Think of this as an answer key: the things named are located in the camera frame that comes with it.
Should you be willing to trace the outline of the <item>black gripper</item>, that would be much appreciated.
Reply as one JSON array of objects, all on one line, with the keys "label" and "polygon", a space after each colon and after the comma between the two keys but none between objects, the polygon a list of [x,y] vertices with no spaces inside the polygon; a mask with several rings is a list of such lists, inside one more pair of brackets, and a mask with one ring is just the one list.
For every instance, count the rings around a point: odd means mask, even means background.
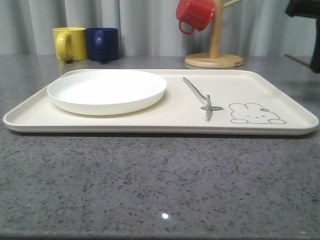
[{"label": "black gripper", "polygon": [[310,62],[310,69],[314,73],[320,72],[320,1],[319,0],[290,0],[285,13],[289,17],[299,16],[317,18],[315,22],[316,36],[315,45]]}]

